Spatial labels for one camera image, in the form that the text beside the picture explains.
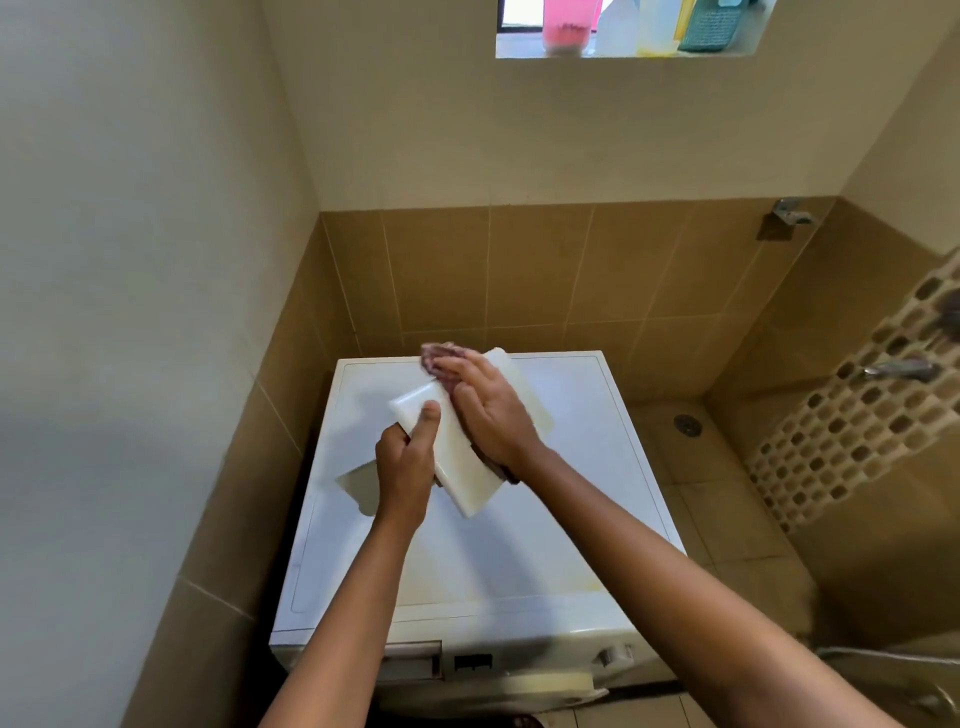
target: teal basket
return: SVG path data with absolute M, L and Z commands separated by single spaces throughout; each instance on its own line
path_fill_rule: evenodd
M 697 0 L 680 50 L 717 53 L 725 50 L 746 10 L 748 0 Z

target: brown tile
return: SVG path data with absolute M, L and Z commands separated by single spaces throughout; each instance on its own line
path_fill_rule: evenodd
M 894 468 L 829 506 L 791 534 L 790 541 L 818 582 L 844 582 L 954 524 L 935 491 L 905 468 Z
M 482 328 L 489 210 L 384 210 L 383 224 L 403 330 Z
M 612 372 L 619 372 L 634 344 L 639 321 L 612 321 L 604 324 L 568 324 L 564 349 L 568 352 L 589 352 L 599 349 Z
M 670 517 L 673 524 L 677 526 L 677 532 L 680 533 L 680 540 L 684 542 L 686 555 L 698 564 L 712 564 L 707 547 L 704 546 L 704 540 L 700 538 L 697 527 L 690 518 L 690 512 L 684 503 L 684 497 L 676 488 L 669 488 L 663 491 L 663 499 L 666 501 L 666 507 L 670 510 Z
M 746 477 L 743 466 L 702 404 L 665 401 L 647 405 L 645 429 L 666 463 L 673 483 L 698 483 Z M 680 414 L 692 415 L 703 427 L 687 437 L 673 424 Z
M 773 203 L 772 199 L 696 203 L 650 315 L 720 313 L 760 250 L 756 232 Z
M 570 321 L 643 319 L 692 203 L 597 205 Z
M 793 553 L 745 478 L 679 488 L 714 564 Z
M 359 333 L 357 341 L 363 356 L 408 356 L 403 336 L 398 333 Z
M 400 331 L 380 211 L 324 212 L 323 217 L 357 331 Z
M 482 328 L 459 328 L 451 331 L 408 331 L 403 334 L 404 353 L 420 356 L 420 345 L 452 341 L 478 352 L 487 350 L 487 333 Z
M 335 365 L 337 359 L 359 356 L 347 300 L 320 219 L 307 243 L 297 278 L 330 364 Z
M 299 470 L 300 453 L 254 385 L 183 561 L 183 575 L 256 615 Z
M 234 725 L 254 623 L 179 579 L 122 725 Z
M 795 555 L 717 564 L 720 580 L 793 635 L 813 628 L 817 590 Z
M 908 473 L 940 497 L 954 518 L 960 519 L 960 425 L 948 427 L 934 445 L 902 463 Z
M 811 366 L 831 369 L 937 262 L 910 238 L 838 200 L 770 302 L 770 326 L 788 335 Z
M 690 728 L 716 728 L 713 721 L 704 713 L 704 709 L 700 707 L 700 703 L 694 700 L 690 693 L 685 692 L 681 695 L 680 702 L 684 706 L 686 722 Z
M 579 728 L 687 728 L 677 695 L 575 708 Z
M 566 321 L 591 210 L 590 205 L 491 208 L 489 326 Z
M 697 374 L 697 352 L 716 326 L 716 316 L 647 319 L 626 367 L 626 389 L 655 390 L 660 397 L 697 396 L 703 391 Z
M 298 448 L 306 442 L 327 369 L 329 364 L 306 302 L 300 287 L 294 286 L 276 322 L 257 379 Z
M 797 226 L 792 240 L 773 240 L 762 243 L 753 263 L 727 304 L 727 313 L 743 316 L 759 314 L 783 282 L 810 238 L 819 229 L 834 202 L 833 197 L 807 198 L 801 204 L 801 208 L 813 213 L 820 222 L 816 225 Z
M 504 352 L 562 352 L 564 325 L 488 328 L 487 346 L 500 347 Z
M 673 485 L 673 475 L 666 465 L 666 460 L 663 459 L 663 456 L 657 449 L 653 432 L 650 430 L 650 427 L 634 419 L 635 408 L 636 406 L 628 407 L 627 411 L 630 413 L 631 420 L 633 420 L 636 436 L 639 438 L 640 444 L 643 447 L 643 454 L 647 456 L 647 461 L 650 463 L 650 470 L 654 472 L 654 478 L 657 479 L 657 484 L 661 489 Z

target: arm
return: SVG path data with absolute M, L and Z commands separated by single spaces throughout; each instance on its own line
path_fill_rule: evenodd
M 428 402 L 410 442 L 399 425 L 376 445 L 380 503 L 370 534 L 261 728 L 360 728 L 396 606 L 400 573 L 433 485 L 440 406 Z
M 545 446 L 486 359 L 437 363 L 477 446 L 543 501 L 637 630 L 720 725 L 897 726 L 740 596 Z

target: pink cup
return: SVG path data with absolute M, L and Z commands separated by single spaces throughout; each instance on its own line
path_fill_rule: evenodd
M 543 48 L 579 54 L 590 40 L 601 0 L 543 0 Z

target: painted wall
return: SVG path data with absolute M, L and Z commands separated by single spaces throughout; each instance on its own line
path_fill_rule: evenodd
M 123 714 L 317 204 L 254 2 L 0 9 L 0 713 Z
M 324 209 L 832 195 L 952 0 L 780 0 L 755 56 L 497 61 L 489 0 L 265 0 Z
M 936 253 L 960 230 L 960 25 L 924 69 L 844 194 Z

